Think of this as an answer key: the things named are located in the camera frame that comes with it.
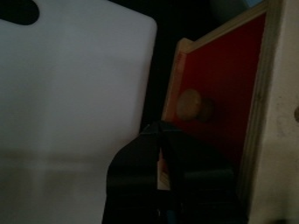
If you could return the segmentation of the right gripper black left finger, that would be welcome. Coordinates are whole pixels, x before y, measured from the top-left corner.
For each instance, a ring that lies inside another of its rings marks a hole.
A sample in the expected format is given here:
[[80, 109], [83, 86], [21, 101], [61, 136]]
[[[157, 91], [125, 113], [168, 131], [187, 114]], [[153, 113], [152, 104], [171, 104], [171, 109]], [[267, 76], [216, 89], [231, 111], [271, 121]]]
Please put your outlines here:
[[157, 158], [155, 123], [119, 150], [108, 166], [101, 224], [157, 224]]

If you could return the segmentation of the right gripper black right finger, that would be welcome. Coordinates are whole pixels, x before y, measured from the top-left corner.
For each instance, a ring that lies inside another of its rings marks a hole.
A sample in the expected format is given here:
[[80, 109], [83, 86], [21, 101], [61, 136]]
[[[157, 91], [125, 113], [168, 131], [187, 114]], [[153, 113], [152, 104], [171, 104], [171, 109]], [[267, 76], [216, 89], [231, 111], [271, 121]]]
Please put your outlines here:
[[160, 131], [181, 224], [248, 224], [228, 160], [168, 122], [160, 123]]

